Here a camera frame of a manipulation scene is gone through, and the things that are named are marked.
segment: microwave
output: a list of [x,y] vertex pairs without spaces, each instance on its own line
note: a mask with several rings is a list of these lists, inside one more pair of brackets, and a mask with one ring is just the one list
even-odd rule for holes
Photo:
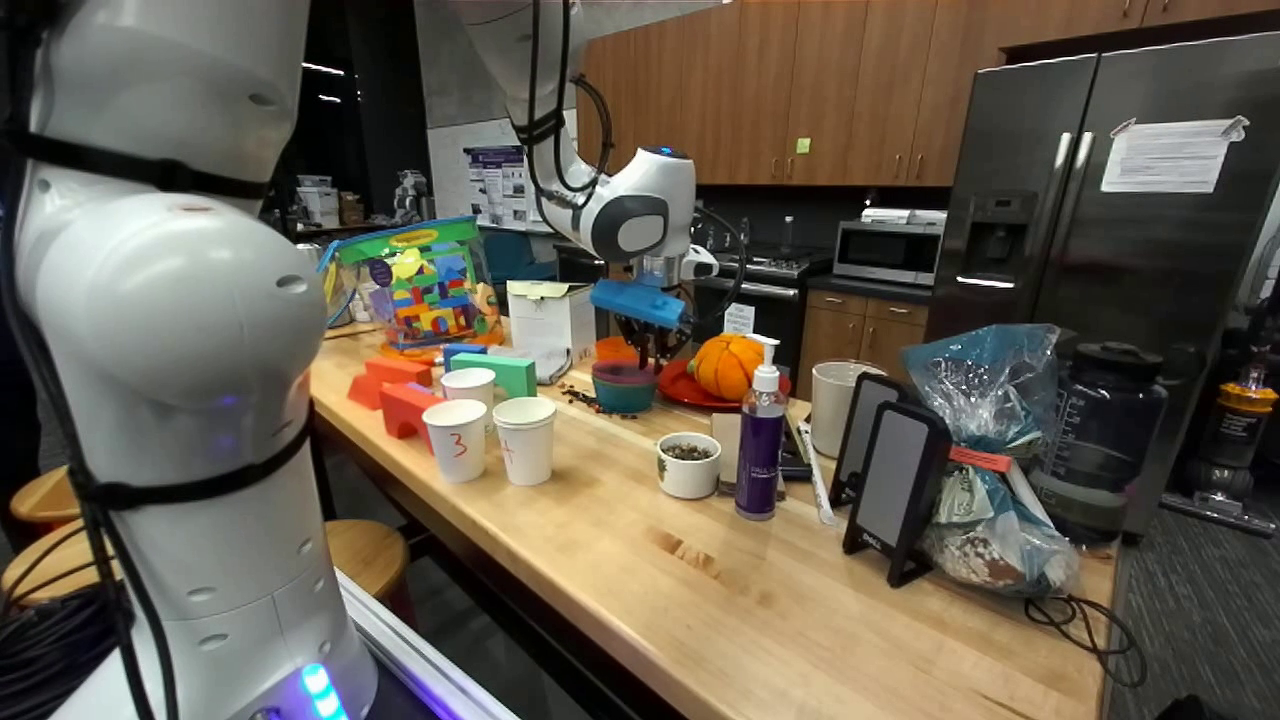
[[934,287],[948,211],[863,207],[837,222],[833,275]]

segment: backsplash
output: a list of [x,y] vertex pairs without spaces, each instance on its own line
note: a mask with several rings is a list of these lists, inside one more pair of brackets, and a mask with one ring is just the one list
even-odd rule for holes
[[[797,214],[797,250],[833,250],[837,222],[859,214],[869,199],[875,207],[948,207],[948,195],[945,187],[698,187],[698,199],[724,222],[750,218],[758,250],[780,247],[786,214]],[[724,247],[729,239],[719,222],[703,222],[698,244]]]

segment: white cup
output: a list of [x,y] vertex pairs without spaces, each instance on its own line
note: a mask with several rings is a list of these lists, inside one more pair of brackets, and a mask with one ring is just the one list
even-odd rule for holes
[[546,482],[557,457],[557,405],[546,395],[516,395],[492,405],[492,429],[506,447],[512,482]]
[[719,474],[719,444],[703,432],[667,432],[655,441],[655,474],[667,495],[702,500],[718,491]]
[[492,382],[492,367],[457,367],[442,376],[449,398],[482,398],[485,406],[492,405]]
[[858,361],[826,361],[813,363],[813,447],[820,457],[841,457],[844,444],[844,423],[847,423],[847,405],[854,405],[854,389],[858,376],[875,371],[873,363],[858,363]]
[[482,398],[442,398],[425,410],[444,479],[465,482],[485,472],[485,414]]

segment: stainless steel refrigerator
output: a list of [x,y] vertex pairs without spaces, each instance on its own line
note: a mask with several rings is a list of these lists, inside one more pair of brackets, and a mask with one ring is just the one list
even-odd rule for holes
[[988,68],[974,79],[927,334],[1047,321],[1165,355],[1124,530],[1175,467],[1280,176],[1280,31]]

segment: countertop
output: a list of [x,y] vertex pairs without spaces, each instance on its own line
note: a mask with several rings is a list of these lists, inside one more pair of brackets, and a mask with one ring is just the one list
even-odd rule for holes
[[875,283],[875,280],[847,280],[847,275],[809,275],[809,287],[883,294],[883,301],[909,301],[909,302],[927,302],[934,301],[934,287]]
[[[774,520],[733,500],[667,500],[651,437],[710,429],[685,406],[639,421],[561,405],[557,474],[506,479],[501,451],[473,482],[444,482],[418,441],[350,398],[378,342],[326,341],[311,363],[317,410],[421,503],[522,576],[631,675],[685,717],[1102,717],[1102,662],[1022,602],[945,576],[883,583],[882,554],[844,554],[792,487]],[[1080,597],[1113,601],[1113,550],[1088,554]]]

